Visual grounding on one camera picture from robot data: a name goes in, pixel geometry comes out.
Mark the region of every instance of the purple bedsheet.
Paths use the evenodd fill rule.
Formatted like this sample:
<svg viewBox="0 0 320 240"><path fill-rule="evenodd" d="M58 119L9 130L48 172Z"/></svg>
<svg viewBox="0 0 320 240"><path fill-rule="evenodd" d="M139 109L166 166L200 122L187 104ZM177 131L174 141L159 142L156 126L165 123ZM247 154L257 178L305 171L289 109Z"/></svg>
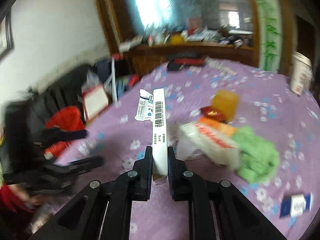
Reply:
<svg viewBox="0 0 320 240"><path fill-rule="evenodd" d="M155 69L97 118L87 128L89 138L76 141L58 163L83 158L82 145L94 141L94 152L102 154L106 163L82 175L77 190L95 179L114 180L130 170L136 159L143 158L146 146L152 144L152 123L134 119L140 89L152 93L153 89L165 88L169 145L175 145L178 125L197 120L199 108L209 105L219 89L231 90L241 97L231 125L250 125L257 135L275 144L281 156L276 176L267 183L250 185L205 156L188 161L188 169L211 181L229 179L288 239L299 239L320 206L320 109L309 91L300 97L293 94L283 75L228 60L217 64L238 75L230 77L209 66L201 71L169 73L165 65ZM310 212L298 218L279 219L284 195L310 192L314 194ZM188 204L171 200L168 183L152 183L150 200L132 205L130 239L189 239Z"/></svg>

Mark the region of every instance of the white plastic bag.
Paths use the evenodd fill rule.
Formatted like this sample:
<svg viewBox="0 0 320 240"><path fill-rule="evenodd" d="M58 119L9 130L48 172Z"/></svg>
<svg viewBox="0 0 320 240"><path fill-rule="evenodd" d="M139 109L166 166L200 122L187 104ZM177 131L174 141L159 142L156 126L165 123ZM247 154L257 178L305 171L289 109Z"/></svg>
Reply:
<svg viewBox="0 0 320 240"><path fill-rule="evenodd" d="M190 122L179 127L177 158L194 158L199 149L214 163L235 170L240 165L239 145L223 133L200 122Z"/></svg>
<svg viewBox="0 0 320 240"><path fill-rule="evenodd" d="M96 86L98 86L99 84L101 84L99 76L96 73L88 70L87 81L82 85L81 92L83 93L88 90L91 90L91 89L95 88Z"/></svg>

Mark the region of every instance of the window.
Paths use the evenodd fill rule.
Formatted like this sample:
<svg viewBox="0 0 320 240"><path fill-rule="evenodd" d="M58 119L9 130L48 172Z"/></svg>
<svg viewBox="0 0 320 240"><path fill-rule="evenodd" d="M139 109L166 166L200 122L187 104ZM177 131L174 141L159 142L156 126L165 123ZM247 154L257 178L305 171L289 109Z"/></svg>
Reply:
<svg viewBox="0 0 320 240"><path fill-rule="evenodd" d="M234 26L237 29L240 28L239 12L229 11L228 12L228 19L229 19L230 26Z"/></svg>
<svg viewBox="0 0 320 240"><path fill-rule="evenodd" d="M144 28L154 23L155 27L167 24L171 15L170 0L136 0Z"/></svg>
<svg viewBox="0 0 320 240"><path fill-rule="evenodd" d="M237 29L240 28L239 12L237 11L219 11L220 25L230 25Z"/></svg>

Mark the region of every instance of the orange package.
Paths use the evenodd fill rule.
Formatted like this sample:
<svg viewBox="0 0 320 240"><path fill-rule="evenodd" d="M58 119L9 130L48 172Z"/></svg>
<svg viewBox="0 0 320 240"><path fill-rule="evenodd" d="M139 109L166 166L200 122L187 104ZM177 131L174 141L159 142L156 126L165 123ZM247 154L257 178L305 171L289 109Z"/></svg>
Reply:
<svg viewBox="0 0 320 240"><path fill-rule="evenodd" d="M220 89L212 99L212 108L223 113L229 122L236 114L238 102L239 96L236 93Z"/></svg>
<svg viewBox="0 0 320 240"><path fill-rule="evenodd" d="M218 122L216 120L213 120L207 117L201 117L199 119L199 122L209 125L229 137L232 137L238 130L237 128L234 128L230 125L224 124L222 122Z"/></svg>

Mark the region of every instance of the green towel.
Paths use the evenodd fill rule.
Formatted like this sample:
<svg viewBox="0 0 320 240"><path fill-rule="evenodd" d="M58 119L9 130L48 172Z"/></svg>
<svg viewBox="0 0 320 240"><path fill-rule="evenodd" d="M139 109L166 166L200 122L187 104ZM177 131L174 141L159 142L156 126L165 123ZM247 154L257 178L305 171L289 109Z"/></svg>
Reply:
<svg viewBox="0 0 320 240"><path fill-rule="evenodd" d="M276 174L280 159L272 142L255 136L250 126L239 128L232 139L242 151L239 176L249 183L258 183L268 181Z"/></svg>

